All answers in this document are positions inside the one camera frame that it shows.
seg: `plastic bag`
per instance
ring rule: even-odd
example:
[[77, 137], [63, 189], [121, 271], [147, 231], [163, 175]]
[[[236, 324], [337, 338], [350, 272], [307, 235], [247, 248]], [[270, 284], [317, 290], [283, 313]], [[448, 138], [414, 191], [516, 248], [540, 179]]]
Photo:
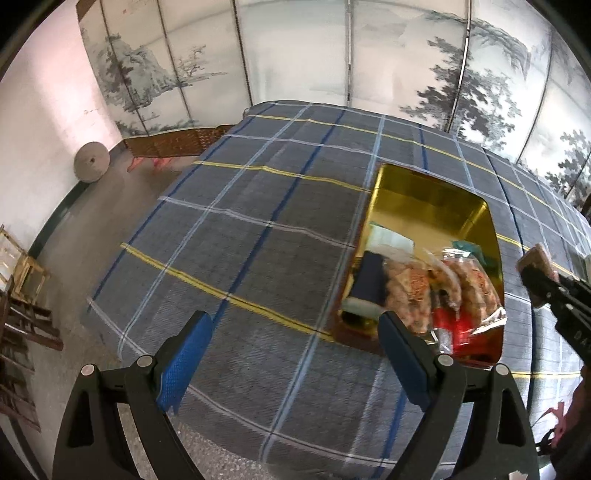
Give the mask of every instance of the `plastic bag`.
[[467, 251], [443, 251], [445, 263], [458, 277], [462, 287], [462, 310], [472, 319], [472, 327], [480, 329], [501, 320], [504, 314], [501, 301], [491, 279], [478, 260]]
[[395, 312], [412, 333], [427, 333], [431, 297], [426, 266], [409, 253], [393, 249], [384, 261], [384, 270], [388, 277], [386, 310]]
[[462, 306], [462, 286], [456, 273], [431, 252], [425, 250], [428, 261], [429, 283], [437, 295], [440, 307], [450, 307], [456, 315]]

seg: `plaid tablecloth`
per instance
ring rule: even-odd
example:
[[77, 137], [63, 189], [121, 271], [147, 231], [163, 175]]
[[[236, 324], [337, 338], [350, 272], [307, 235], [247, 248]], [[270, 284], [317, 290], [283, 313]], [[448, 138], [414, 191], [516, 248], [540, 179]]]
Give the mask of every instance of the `plaid tablecloth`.
[[[412, 122], [285, 101], [252, 107], [159, 199], [98, 289], [84, 322], [124, 363], [154, 353], [197, 309], [216, 331], [181, 418], [246, 458], [345, 478], [380, 478], [421, 418], [388, 361], [335, 343], [329, 311], [382, 162], [481, 195], [501, 248], [502, 361], [535, 422], [570, 398], [579, 357], [533, 311], [515, 261], [538, 242], [584, 275], [587, 222], [529, 173]], [[443, 471], [457, 458], [469, 407]], [[537, 437], [548, 422], [535, 425]]]

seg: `concrete floor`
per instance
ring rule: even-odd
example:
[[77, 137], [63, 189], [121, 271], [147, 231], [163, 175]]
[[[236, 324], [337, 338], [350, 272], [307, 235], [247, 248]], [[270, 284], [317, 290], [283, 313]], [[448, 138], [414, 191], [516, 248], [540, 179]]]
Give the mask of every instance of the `concrete floor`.
[[[100, 369], [119, 366], [115, 354], [80, 325], [79, 314], [85, 308], [85, 299], [92, 295], [109, 268], [119, 244], [132, 235], [158, 196], [193, 160], [179, 158], [158, 173], [146, 161], [127, 173], [131, 155], [124, 152], [112, 162], [105, 176], [76, 201], [39, 257], [41, 265], [52, 275], [41, 302], [53, 310], [64, 349], [57, 352], [30, 344], [35, 374], [28, 379], [29, 391], [37, 406], [42, 432], [25, 425], [22, 429], [49, 478], [61, 417], [80, 368], [90, 362]], [[155, 479], [129, 408], [122, 406], [120, 413], [140, 475], [145, 480]], [[173, 419], [173, 426], [205, 478], [275, 478], [264, 466], [223, 450], [177, 420]]]

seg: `blue gripper pad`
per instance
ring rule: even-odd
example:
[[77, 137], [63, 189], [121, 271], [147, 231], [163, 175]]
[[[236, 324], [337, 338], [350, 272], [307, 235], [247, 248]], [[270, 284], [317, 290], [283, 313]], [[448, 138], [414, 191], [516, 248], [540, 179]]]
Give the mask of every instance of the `blue gripper pad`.
[[378, 338], [409, 402], [425, 411], [431, 403], [430, 386], [436, 375], [429, 347], [412, 336], [394, 312], [380, 316]]
[[156, 403], [162, 412], [175, 414], [213, 335], [212, 318], [203, 311], [193, 314], [178, 335], [168, 338], [155, 357]]

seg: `yellow stripe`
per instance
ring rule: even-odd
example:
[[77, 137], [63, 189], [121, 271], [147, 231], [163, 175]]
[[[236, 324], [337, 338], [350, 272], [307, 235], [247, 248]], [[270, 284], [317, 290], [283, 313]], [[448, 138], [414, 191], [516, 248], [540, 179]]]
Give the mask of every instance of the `yellow stripe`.
[[498, 233], [498, 234], [496, 234], [496, 237], [497, 237], [498, 239], [500, 239], [500, 240], [503, 240], [504, 242], [507, 242], [507, 243], [509, 243], [509, 244], [513, 244], [513, 245], [515, 245], [516, 247], [523, 248], [523, 249], [525, 249], [526, 251], [527, 251], [527, 250], [529, 250], [529, 248], [527, 248], [527, 247], [525, 247], [525, 246], [521, 245], [519, 242], [517, 242], [516, 240], [513, 240], [512, 238], [509, 238], [508, 236], [501, 235], [501, 234], [499, 234], [499, 233]]
[[[257, 313], [263, 317], [273, 320], [274, 322], [289, 327], [292, 330], [297, 330], [308, 335], [312, 335], [315, 333], [314, 328], [310, 325], [301, 323], [298, 320], [290, 319], [289, 317], [275, 312], [274, 310], [263, 307], [262, 305], [257, 305], [256, 303], [253, 303], [236, 295], [228, 294], [228, 292], [220, 290], [219, 288], [212, 287], [211, 285], [208, 285], [205, 282], [202, 282], [201, 280], [198, 280], [197, 278], [192, 277], [191, 275], [181, 270], [177, 270], [176, 268], [166, 268], [166, 265], [162, 262], [159, 262], [158, 260], [149, 257], [145, 253], [137, 250], [136, 248], [128, 244], [121, 244], [121, 247], [133, 256], [139, 258], [141, 261], [147, 263], [148, 265], [151, 265], [152, 267], [157, 268], [159, 270], [165, 270], [166, 273], [168, 273], [169, 275], [172, 275], [173, 277], [176, 277], [179, 280], [184, 281], [185, 283], [188, 283], [189, 285], [198, 288], [201, 291], [204, 291], [205, 293], [209, 293], [210, 295], [216, 298], [227, 298], [230, 304], [232, 305], [248, 310], [249, 312]], [[332, 335], [324, 330], [318, 331], [318, 337], [326, 342], [334, 342]]]
[[[358, 132], [365, 132], [365, 133], [368, 133], [368, 134], [377, 135], [377, 132], [374, 131], [374, 130], [367, 130], [365, 128], [352, 127], [350, 125], [331, 124], [331, 123], [328, 123], [328, 122], [321, 122], [319, 120], [312, 120], [312, 119], [305, 119], [305, 118], [296, 118], [295, 120], [293, 120], [292, 118], [287, 118], [287, 117], [283, 117], [283, 116], [272, 116], [272, 115], [248, 115], [248, 116], [254, 116], [254, 117], [257, 117], [257, 118], [268, 118], [268, 119], [271, 119], [271, 120], [288, 120], [288, 121], [294, 121], [294, 122], [309, 122], [309, 123], [312, 123], [312, 124], [327, 125], [327, 126], [330, 126], [330, 127], [348, 128], [350, 130], [355, 130], [355, 131], [358, 131]], [[564, 220], [566, 223], [568, 223], [570, 226], [572, 226], [576, 231], [578, 231], [578, 233], [584, 235], [584, 233], [580, 229], [578, 229], [577, 226], [573, 222], [571, 222], [568, 219], [566, 219], [566, 217], [564, 217], [564, 215], [562, 215], [562, 213], [560, 213], [558, 210], [555, 210], [554, 208], [552, 208], [545, 201], [543, 201], [542, 199], [538, 198], [533, 193], [528, 192], [527, 190], [525, 190], [521, 185], [517, 185], [516, 183], [514, 183], [514, 182], [512, 182], [512, 181], [510, 181], [508, 179], [506, 179], [505, 177], [502, 177], [500, 175], [497, 175], [497, 173], [495, 171], [493, 171], [493, 170], [491, 170], [489, 168], [482, 167], [481, 165], [478, 165], [476, 163], [473, 163], [473, 162], [471, 162], [469, 160], [462, 159], [461, 157], [458, 157], [458, 156], [453, 155], [453, 154], [451, 154], [449, 152], [446, 152], [445, 150], [440, 150], [440, 149], [435, 148], [435, 147], [432, 147], [430, 145], [422, 144], [420, 142], [417, 142], [416, 140], [409, 140], [408, 138], [395, 137], [393, 135], [388, 135], [388, 134], [384, 134], [384, 133], [382, 133], [382, 137], [392, 138], [393, 140], [398, 140], [398, 141], [401, 141], [401, 142], [412, 143], [412, 144], [417, 145], [419, 147], [424, 147], [424, 148], [426, 148], [428, 150], [433, 150], [435, 152], [438, 152], [440, 154], [446, 155], [448, 157], [455, 158], [456, 160], [465, 161], [468, 165], [472, 165], [473, 167], [477, 167], [477, 168], [479, 168], [481, 170], [487, 171], [488, 173], [493, 174], [494, 176], [496, 176], [499, 179], [507, 182], [508, 184], [513, 185], [516, 189], [520, 189], [522, 192], [525, 192], [527, 195], [529, 195], [530, 197], [532, 197], [534, 200], [537, 200], [542, 205], [547, 206], [556, 215], [558, 215], [560, 218], [562, 218], [562, 220]]]
[[[498, 233], [498, 234], [496, 234], [496, 237], [497, 237], [499, 240], [503, 240], [504, 242], [507, 242], [507, 243], [509, 243], [509, 244], [513, 244], [513, 245], [515, 245], [516, 247], [520, 247], [520, 248], [522, 248], [523, 250], [525, 250], [526, 252], [527, 252], [528, 250], [530, 250], [530, 247], [526, 247], [525, 245], [522, 245], [522, 244], [520, 244], [518, 241], [516, 241], [516, 240], [513, 240], [512, 238], [509, 238], [508, 236], [501, 235], [501, 234], [499, 234], [499, 233]], [[579, 280], [579, 278], [578, 278], [578, 276], [577, 276], [577, 275], [575, 275], [575, 274], [574, 274], [573, 272], [571, 272], [570, 270], [567, 270], [567, 269], [566, 269], [566, 268], [564, 268], [562, 265], [558, 265], [558, 263], [556, 263], [556, 262], [552, 262], [552, 265], [553, 265], [553, 267], [554, 267], [554, 268], [558, 268], [558, 269], [559, 269], [560, 271], [562, 271], [563, 273], [566, 273], [567, 275], [570, 275], [571, 277], [573, 277], [573, 278], [576, 278], [577, 280]]]
[[513, 378], [578, 378], [581, 376], [580, 372], [535, 372], [533, 375], [528, 372], [511, 372], [511, 374], [513, 375]]
[[277, 170], [276, 168], [271, 168], [267, 165], [261, 165], [261, 166], [247, 166], [247, 165], [237, 165], [234, 163], [219, 163], [219, 162], [212, 162], [212, 161], [195, 161], [193, 162], [194, 164], [198, 164], [198, 165], [207, 165], [210, 167], [223, 167], [223, 168], [237, 168], [239, 170], [244, 169], [244, 170], [263, 170], [269, 173], [274, 173], [276, 175], [283, 175], [286, 177], [292, 177], [292, 178], [301, 178], [301, 179], [306, 179], [306, 180], [312, 180], [312, 181], [323, 181], [326, 183], [332, 183], [334, 185], [338, 185], [340, 187], [344, 187], [346, 189], [351, 189], [351, 190], [355, 190], [356, 192], [369, 192], [369, 190], [363, 189], [361, 187], [358, 187], [356, 185], [351, 185], [350, 183], [345, 183], [344, 181], [340, 181], [340, 180], [335, 180], [335, 179], [329, 179], [327, 177], [313, 177], [311, 175], [302, 175], [301, 173], [294, 173], [292, 171], [285, 171], [285, 170]]

